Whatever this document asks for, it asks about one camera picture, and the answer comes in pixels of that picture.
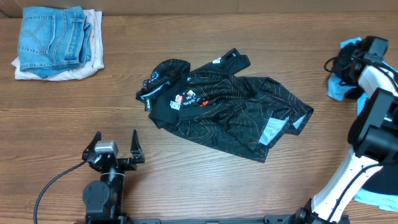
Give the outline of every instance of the blue jeans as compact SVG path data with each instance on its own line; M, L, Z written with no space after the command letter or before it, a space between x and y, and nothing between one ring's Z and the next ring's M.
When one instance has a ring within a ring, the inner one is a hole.
M18 45L20 71L45 78L90 61L90 31L81 7L25 7Z

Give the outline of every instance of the white garment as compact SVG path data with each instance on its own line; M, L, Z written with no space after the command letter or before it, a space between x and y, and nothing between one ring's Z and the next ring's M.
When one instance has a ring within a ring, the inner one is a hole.
M59 73L58 75L52 75L47 78L40 78L38 75L32 72L21 72L19 67L21 62L19 58L16 58L11 65L15 66L15 79L16 80L48 80L48 81L65 81L73 79L84 79L90 75L96 73L98 69L104 67L103 63L103 46L102 46L102 33L101 33L101 22L102 12L95 12L94 9L83 10L86 18L86 22L91 25L90 32L90 49L91 49L91 60L86 62L84 65L76 69L71 69L66 72Z

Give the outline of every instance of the dark garment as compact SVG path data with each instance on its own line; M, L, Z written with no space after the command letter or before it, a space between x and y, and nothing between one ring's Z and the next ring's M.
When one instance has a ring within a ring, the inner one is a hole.
M158 128L265 162L283 134L300 134L313 109L271 78L234 76L248 66L236 49L191 72L188 62L170 59L144 80L136 98L150 106Z
M398 195L398 164L384 166L362 188L378 194Z

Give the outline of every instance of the crumpled black garment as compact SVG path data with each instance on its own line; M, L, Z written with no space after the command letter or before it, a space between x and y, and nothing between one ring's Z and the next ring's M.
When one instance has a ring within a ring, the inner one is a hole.
M153 103L149 117L158 128L265 162L268 150L283 134L300 134L313 109L271 78L234 76L248 66L248 57L236 49L193 71L186 61L166 60L144 80L136 99ZM179 110L175 109L178 100L182 101ZM259 141L270 118L286 123L265 145Z

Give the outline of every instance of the wooden table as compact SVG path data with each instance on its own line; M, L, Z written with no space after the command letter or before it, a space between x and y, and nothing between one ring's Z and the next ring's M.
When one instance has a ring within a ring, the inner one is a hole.
M96 131L129 156L137 129L146 163L128 172L124 211L134 218L233 218L294 213L331 178L348 150L356 102L327 97L323 63L340 42L377 35L398 67L398 13L295 13L103 18L105 69L80 81L16 81L20 19L0 20L0 223L32 223L34 204L57 174L80 162ZM163 60L197 68L236 47L251 66L240 76L272 77L315 109L299 136L286 134L266 163L157 129L135 100ZM58 180L39 223L82 221L81 194L99 173L88 166ZM396 223L398 213L351 202L353 223Z

